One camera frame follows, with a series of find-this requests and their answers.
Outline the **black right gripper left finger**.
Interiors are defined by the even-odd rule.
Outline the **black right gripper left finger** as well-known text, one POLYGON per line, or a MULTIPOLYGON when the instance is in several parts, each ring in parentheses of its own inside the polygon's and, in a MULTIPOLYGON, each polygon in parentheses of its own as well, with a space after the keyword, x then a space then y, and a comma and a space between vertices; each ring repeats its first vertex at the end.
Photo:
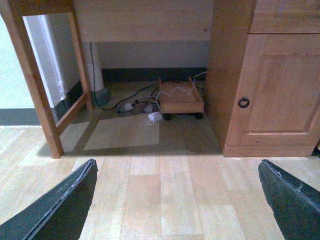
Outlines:
POLYGON ((1 224, 2 240, 78 240, 92 204, 98 175, 89 159, 27 208, 1 224))

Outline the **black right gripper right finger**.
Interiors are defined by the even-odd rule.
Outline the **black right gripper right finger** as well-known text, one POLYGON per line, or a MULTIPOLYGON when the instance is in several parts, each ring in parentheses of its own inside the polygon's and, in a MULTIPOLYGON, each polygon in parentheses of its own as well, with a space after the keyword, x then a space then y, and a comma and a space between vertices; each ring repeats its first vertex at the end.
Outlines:
POLYGON ((320 192, 264 159, 258 166, 261 186, 286 240, 320 238, 320 192))

